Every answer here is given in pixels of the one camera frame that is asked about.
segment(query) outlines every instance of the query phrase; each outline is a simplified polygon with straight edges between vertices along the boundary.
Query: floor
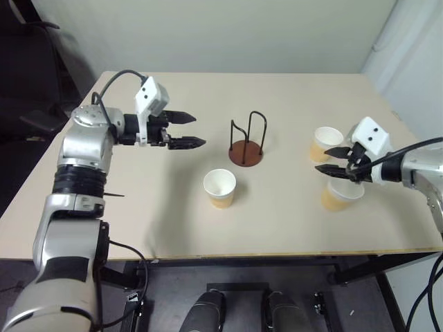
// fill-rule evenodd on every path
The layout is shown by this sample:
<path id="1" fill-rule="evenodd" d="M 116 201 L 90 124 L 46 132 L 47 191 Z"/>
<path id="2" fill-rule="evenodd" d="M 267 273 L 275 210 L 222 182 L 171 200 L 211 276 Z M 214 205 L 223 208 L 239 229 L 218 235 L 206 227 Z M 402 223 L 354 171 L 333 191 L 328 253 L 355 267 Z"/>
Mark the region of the floor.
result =
<path id="1" fill-rule="evenodd" d="M 109 267 L 123 269 L 123 262 L 110 262 Z M 330 286 L 326 276 L 328 266 L 294 267 L 151 267 L 148 304 L 152 306 L 149 332 L 178 331 L 189 308 L 206 290 L 206 283 L 269 282 L 273 290 L 290 295 L 305 312 L 305 319 L 313 332 L 327 332 L 325 321 L 313 309 L 313 294 L 331 290 L 337 304 L 344 332 L 393 332 L 392 323 L 374 278 L 347 286 Z M 28 283 L 35 276 L 30 262 L 0 261 L 0 291 L 17 282 Z M 18 292 L 0 293 L 0 326 L 3 326 L 8 307 Z M 223 331 L 260 331 L 260 292 L 226 292 L 227 315 Z M 128 293 L 103 286 L 104 320 L 109 322 L 123 313 Z M 119 326 L 106 331 L 119 331 Z"/>

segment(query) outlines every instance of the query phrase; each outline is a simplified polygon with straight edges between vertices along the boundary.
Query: paper cup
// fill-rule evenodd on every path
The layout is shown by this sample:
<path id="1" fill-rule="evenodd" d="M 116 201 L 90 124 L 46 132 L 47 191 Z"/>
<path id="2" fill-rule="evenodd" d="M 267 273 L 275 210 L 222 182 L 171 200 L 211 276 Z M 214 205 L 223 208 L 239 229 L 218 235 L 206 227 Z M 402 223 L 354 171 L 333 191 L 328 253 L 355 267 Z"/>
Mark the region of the paper cup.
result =
<path id="1" fill-rule="evenodd" d="M 343 142 L 343 134 L 332 127 L 320 127 L 314 132 L 314 141 L 311 145 L 310 157 L 316 163 L 326 161 L 329 156 L 325 151 L 337 147 Z"/>
<path id="2" fill-rule="evenodd" d="M 340 211 L 365 194 L 364 186 L 342 178 L 331 178 L 321 194 L 321 203 L 329 211 Z"/>
<path id="3" fill-rule="evenodd" d="M 210 202 L 219 209 L 227 208 L 233 202 L 237 181 L 227 169 L 213 169 L 203 179 L 203 187 Z"/>

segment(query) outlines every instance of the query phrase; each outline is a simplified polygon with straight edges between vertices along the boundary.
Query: metal frame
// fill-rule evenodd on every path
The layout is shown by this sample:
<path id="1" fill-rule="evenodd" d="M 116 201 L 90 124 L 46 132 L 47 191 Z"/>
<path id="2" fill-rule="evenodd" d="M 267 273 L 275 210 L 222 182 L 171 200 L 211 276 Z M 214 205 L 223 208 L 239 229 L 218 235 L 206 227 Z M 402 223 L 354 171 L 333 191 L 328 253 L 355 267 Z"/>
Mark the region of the metal frame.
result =
<path id="1" fill-rule="evenodd" d="M 397 266 L 423 259 L 434 252 L 415 252 L 410 254 L 390 254 L 372 257 L 370 261 L 359 264 L 346 270 L 337 270 L 331 278 L 333 284 L 346 284 L 358 279 L 372 277 L 377 273 L 395 268 Z"/>
<path id="2" fill-rule="evenodd" d="M 411 263 L 419 259 L 424 259 L 434 252 L 419 252 L 410 254 L 391 254 L 391 255 L 369 255 L 366 256 L 369 260 L 365 263 L 347 267 L 346 256 L 319 256 L 319 257 L 233 257 L 233 258 L 201 258 L 201 259 L 155 259 L 150 261 L 150 267 L 179 267 L 179 266 L 333 266 L 335 272 L 329 276 L 331 284 L 347 284 L 356 280 L 360 280 L 366 277 L 377 278 L 378 285 L 385 300 L 388 312 L 392 324 L 396 332 L 404 332 L 404 321 L 399 311 L 395 296 L 390 289 L 389 282 L 384 274 L 385 270 L 398 267 L 403 264 Z M 125 265 L 125 275 L 122 278 L 123 281 L 130 280 L 128 275 L 132 277 L 137 276 L 134 274 L 134 269 L 138 269 L 137 261 L 128 261 Z M 319 307 L 323 312 L 327 328 L 329 331 L 341 332 L 343 327 L 338 320 L 338 315 L 332 298 L 332 294 L 329 292 L 319 292 L 321 294 L 321 301 L 317 301 L 317 304 L 321 304 Z M 141 324 L 141 321 L 149 321 L 149 313 L 134 312 L 127 319 L 127 324 L 122 324 L 120 332 L 134 332 L 136 326 Z"/>

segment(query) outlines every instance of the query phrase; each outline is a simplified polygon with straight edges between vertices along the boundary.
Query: table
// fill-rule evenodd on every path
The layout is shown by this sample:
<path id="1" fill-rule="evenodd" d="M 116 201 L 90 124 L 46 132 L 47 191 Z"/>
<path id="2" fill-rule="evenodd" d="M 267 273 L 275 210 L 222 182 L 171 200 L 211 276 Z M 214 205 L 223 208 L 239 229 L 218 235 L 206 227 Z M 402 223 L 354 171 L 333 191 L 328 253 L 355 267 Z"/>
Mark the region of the table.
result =
<path id="1" fill-rule="evenodd" d="M 113 75 L 105 72 L 92 91 Z M 369 80 L 359 74 L 150 73 L 166 87 L 169 110 L 197 118 L 171 125 L 173 136 L 198 136 L 198 149 L 114 147 L 103 220 L 110 237 L 147 258 L 353 255 L 443 250 L 425 197 L 398 183 L 366 183 L 361 201 L 342 212 L 320 203 L 327 177 L 314 169 L 309 145 L 316 127 L 346 134 L 364 116 L 391 134 L 396 148 L 416 142 Z M 140 81 L 116 80 L 108 107 L 134 112 Z M 83 104 L 88 104 L 88 95 Z M 245 128 L 251 111 L 268 120 L 264 158 L 252 168 L 228 158 L 230 120 Z M 253 119 L 251 139 L 262 124 Z M 70 124 L 57 135 L 0 219 L 0 258 L 30 259 L 44 199 L 51 193 L 57 155 Z M 235 140 L 241 136 L 235 134 Z M 235 200 L 215 209 L 202 187 L 206 172 L 223 167 L 237 177 Z M 124 248 L 110 259 L 134 259 Z"/>

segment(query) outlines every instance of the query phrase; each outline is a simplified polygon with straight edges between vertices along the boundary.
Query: wall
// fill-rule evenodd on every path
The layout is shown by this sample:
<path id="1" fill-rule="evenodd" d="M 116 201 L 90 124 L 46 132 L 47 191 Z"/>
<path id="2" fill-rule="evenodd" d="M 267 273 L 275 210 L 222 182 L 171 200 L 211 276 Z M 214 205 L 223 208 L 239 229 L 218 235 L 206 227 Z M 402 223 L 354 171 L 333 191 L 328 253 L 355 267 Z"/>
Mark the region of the wall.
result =
<path id="1" fill-rule="evenodd" d="M 106 70 L 358 73 L 395 0 L 33 0 L 86 93 Z"/>
<path id="2" fill-rule="evenodd" d="M 443 135 L 442 8 L 441 0 L 401 1 L 363 69 L 419 139 Z M 405 322 L 434 261 L 387 273 Z M 434 287 L 434 302 L 443 326 L 442 280 Z M 434 331 L 426 299 L 411 331 Z"/>

